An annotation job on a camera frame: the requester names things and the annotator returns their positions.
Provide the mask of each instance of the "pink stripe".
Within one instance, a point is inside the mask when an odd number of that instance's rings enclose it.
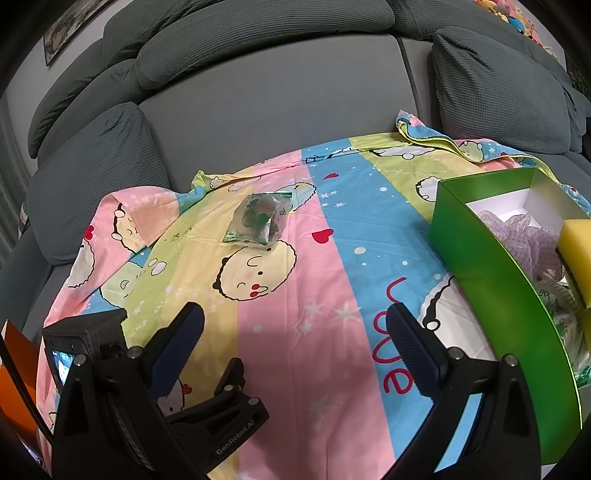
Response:
[[[307,167],[263,176],[255,191],[298,181],[311,182]],[[334,241],[311,236],[327,228],[314,195],[282,236],[297,254],[287,281],[238,307],[246,391],[271,417],[240,449],[240,472],[256,480],[375,480],[394,463],[365,328],[355,319],[345,325],[335,312],[345,303],[355,310],[355,296]],[[314,303],[320,313],[311,317],[306,307]]]

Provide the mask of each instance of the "colorful blanket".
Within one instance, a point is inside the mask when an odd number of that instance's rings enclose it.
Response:
[[[432,405],[387,335],[388,306],[403,301],[445,345],[494,358],[428,241],[437,183],[533,164],[550,173],[491,140],[454,142],[407,113],[397,124],[397,133],[317,145],[234,175],[199,172],[187,194],[110,194],[45,325],[124,307],[127,343],[143,346],[187,301],[198,302],[203,336],[158,405],[170,414],[211,397],[239,356],[247,393],[270,414],[212,479],[381,478]],[[276,191],[293,193],[280,241],[221,242],[245,196]],[[37,401],[52,426],[59,397],[43,354]],[[478,405],[474,395],[440,467],[458,458]]]

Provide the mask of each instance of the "sofa cushion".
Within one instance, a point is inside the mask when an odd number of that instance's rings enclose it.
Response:
[[[569,149],[563,86],[530,58],[472,30],[447,27],[433,37],[433,63],[447,135],[532,152]]]
[[[27,211],[47,261],[72,262],[100,200],[140,185],[168,188],[168,177],[144,113],[128,102],[99,115],[33,176]]]
[[[53,301],[63,287],[64,282],[70,276],[72,265],[69,263],[53,267],[51,275],[27,316],[25,326],[22,328],[22,334],[35,345],[41,343],[43,322],[47,318],[47,315],[49,315],[51,305],[53,305]]]
[[[33,229],[27,229],[0,269],[0,319],[22,330],[33,303],[51,273]]]
[[[591,102],[578,90],[563,83],[570,118],[570,150],[583,151],[583,136],[587,133],[587,118],[591,119]]]
[[[412,38],[399,38],[398,43],[413,88],[417,116],[429,128],[440,132],[443,127],[435,89],[433,43]]]
[[[557,78],[570,83],[558,60],[507,22],[471,0],[388,0],[396,30],[419,40],[431,40],[440,28],[463,27],[526,54]]]
[[[591,198],[591,176],[566,156],[570,156],[570,154],[548,155],[533,152],[526,153],[530,153],[546,163],[560,182],[576,188],[585,198]]]
[[[27,140],[31,158],[37,156],[39,146],[53,122],[102,71],[102,39],[99,39],[58,77],[37,106],[29,126]]]
[[[149,93],[135,78],[135,60],[124,60],[105,70],[72,100],[47,133],[38,152],[40,166],[66,140],[114,105],[140,103]]]
[[[225,0],[188,15],[139,51],[138,80],[157,89],[220,59],[291,38],[384,31],[394,23],[385,0]]]
[[[572,163],[578,166],[581,170],[583,170],[591,179],[591,162],[587,160],[584,156],[580,153],[575,152],[565,152],[564,156],[568,158]]]
[[[160,30],[219,0],[134,0],[105,25],[102,58],[105,68],[134,59]]]

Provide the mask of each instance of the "sofa backrest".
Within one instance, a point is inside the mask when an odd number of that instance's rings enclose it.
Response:
[[[390,35],[262,50],[188,77],[140,108],[178,192],[198,169],[233,173],[310,145],[393,131],[398,111],[417,113]]]

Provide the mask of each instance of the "yellow sponge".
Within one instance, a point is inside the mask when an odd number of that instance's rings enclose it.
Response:
[[[557,248],[577,283],[583,307],[591,308],[591,219],[565,220]]]

